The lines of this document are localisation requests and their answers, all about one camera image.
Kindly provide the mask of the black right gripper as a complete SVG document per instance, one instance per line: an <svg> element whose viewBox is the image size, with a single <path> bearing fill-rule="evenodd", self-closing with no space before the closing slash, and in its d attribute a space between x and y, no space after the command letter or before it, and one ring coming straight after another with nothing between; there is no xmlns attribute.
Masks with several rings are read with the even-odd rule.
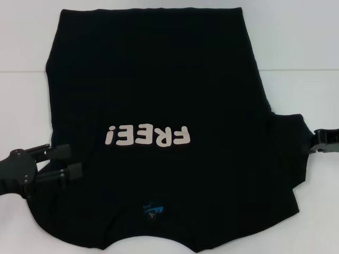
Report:
<svg viewBox="0 0 339 254"><path fill-rule="evenodd" d="M339 152L339 130L318 129L314 131L314 144L309 149L309 154L322 152Z"/></svg>

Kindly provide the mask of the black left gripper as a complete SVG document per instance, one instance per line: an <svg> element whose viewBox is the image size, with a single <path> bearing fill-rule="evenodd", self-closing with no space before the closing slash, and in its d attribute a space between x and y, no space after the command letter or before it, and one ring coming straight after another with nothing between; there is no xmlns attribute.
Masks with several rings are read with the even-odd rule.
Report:
<svg viewBox="0 0 339 254"><path fill-rule="evenodd" d="M70 156L71 149L68 144L54 148L50 144L45 144L26 150L12 150L7 158L1 160L1 195L18 194L23 199L30 199L35 182L58 180L67 183L81 178L83 175L81 163L47 173L41 173L42 170L37 173L37 162L67 159Z"/></svg>

